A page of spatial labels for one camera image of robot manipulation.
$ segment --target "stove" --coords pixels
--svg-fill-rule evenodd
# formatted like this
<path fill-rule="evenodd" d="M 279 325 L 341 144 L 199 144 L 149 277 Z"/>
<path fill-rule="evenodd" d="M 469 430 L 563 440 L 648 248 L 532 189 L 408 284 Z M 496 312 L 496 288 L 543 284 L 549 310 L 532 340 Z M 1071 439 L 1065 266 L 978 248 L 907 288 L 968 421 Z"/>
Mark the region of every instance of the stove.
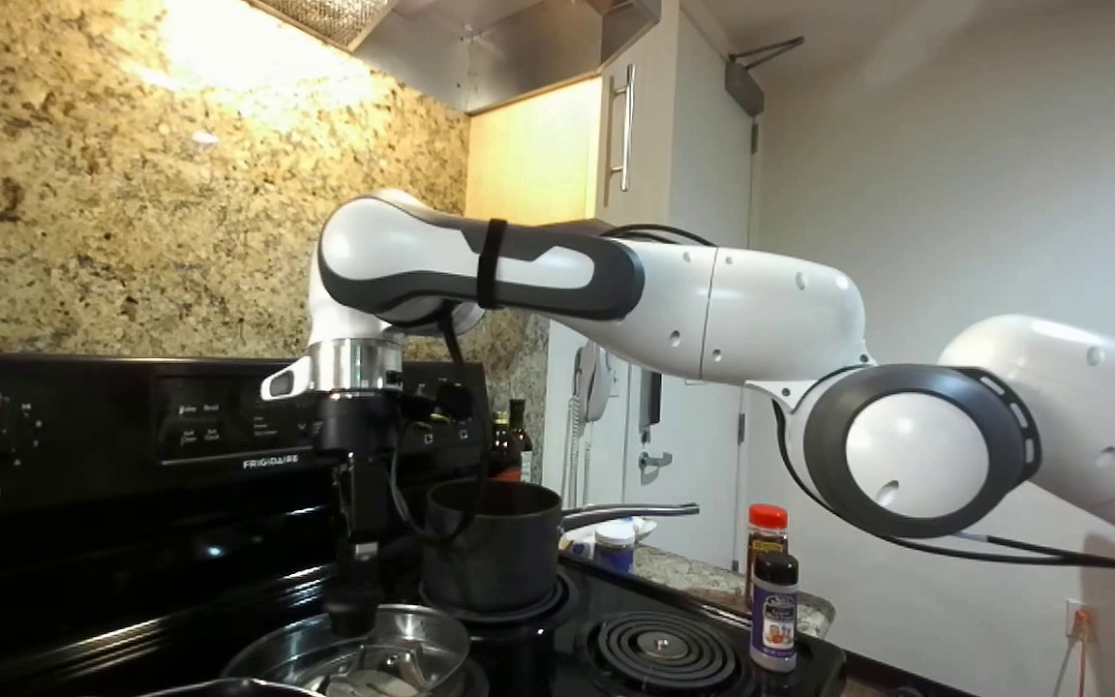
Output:
<path fill-rule="evenodd" d="M 256 399 L 279 362 L 0 356 L 0 692 L 209 680 L 250 637 L 320 613 L 346 524 L 331 464 L 306 448 L 310 409 Z M 432 383 L 469 387 L 478 409 L 404 446 L 411 498 L 478 467 L 489 440 L 479 366 L 404 377 L 416 395 Z M 408 526 L 374 504 L 355 526 L 392 539 L 392 600 L 425 600 Z M 825 697 L 866 668 L 803 637 L 794 673 L 763 673 L 745 614 L 578 559 L 538 606 L 447 613 L 474 635 L 469 697 Z"/>

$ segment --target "pan handle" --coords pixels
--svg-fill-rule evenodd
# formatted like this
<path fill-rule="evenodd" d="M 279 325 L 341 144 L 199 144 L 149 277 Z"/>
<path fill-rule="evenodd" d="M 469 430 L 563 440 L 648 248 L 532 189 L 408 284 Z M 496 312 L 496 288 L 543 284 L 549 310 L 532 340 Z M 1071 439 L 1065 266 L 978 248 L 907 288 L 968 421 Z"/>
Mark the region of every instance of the pan handle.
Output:
<path fill-rule="evenodd" d="M 702 504 L 605 504 L 605 506 L 568 506 L 563 512 L 563 530 L 592 526 L 607 520 L 636 520 L 636 515 L 702 515 Z"/>
<path fill-rule="evenodd" d="M 261 680 L 261 676 L 214 676 L 214 680 L 154 690 L 143 697 L 316 697 L 316 692 L 303 685 Z"/>

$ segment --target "stove control panel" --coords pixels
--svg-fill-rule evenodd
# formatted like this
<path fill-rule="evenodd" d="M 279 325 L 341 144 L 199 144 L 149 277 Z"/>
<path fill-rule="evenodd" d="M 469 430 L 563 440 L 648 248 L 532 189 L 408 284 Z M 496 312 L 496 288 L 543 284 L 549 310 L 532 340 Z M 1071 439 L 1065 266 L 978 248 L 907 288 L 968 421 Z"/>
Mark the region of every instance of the stove control panel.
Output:
<path fill-rule="evenodd" d="M 261 402 L 288 360 L 0 356 L 0 515 L 225 489 L 316 467 L 315 402 Z M 408 430 L 404 458 L 469 467 L 483 453 L 479 366 L 416 362 L 404 392 L 460 387 L 466 417 Z"/>

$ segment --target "cooking pan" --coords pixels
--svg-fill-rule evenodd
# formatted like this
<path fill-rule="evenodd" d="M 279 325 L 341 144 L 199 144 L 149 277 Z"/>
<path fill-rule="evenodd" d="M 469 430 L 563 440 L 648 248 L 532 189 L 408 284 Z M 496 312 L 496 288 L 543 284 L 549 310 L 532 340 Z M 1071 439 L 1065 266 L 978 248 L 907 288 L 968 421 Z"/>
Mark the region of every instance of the cooking pan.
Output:
<path fill-rule="evenodd" d="M 525 614 L 558 588 L 558 539 L 572 526 L 630 515 L 698 515 L 698 504 L 605 504 L 563 512 L 563 495 L 538 485 L 449 479 L 429 489 L 422 544 L 422 593 L 436 606 L 478 614 Z"/>
<path fill-rule="evenodd" d="M 310 692 L 466 692 L 469 631 L 425 605 L 380 605 L 373 635 L 346 637 L 331 614 L 249 643 L 222 673 Z"/>

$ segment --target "black pot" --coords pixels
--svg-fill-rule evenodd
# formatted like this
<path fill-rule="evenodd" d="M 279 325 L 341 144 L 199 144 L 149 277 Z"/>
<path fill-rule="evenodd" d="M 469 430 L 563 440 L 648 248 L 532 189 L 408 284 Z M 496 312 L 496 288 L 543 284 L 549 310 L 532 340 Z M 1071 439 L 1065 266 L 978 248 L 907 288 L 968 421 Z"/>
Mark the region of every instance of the black pot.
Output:
<path fill-rule="evenodd" d="M 538 485 L 449 479 L 429 489 L 425 526 L 440 543 L 422 544 L 422 593 L 436 606 L 478 614 L 525 614 L 558 593 L 558 539 L 629 515 L 698 515 L 698 504 L 611 504 L 563 512 L 563 495 Z"/>

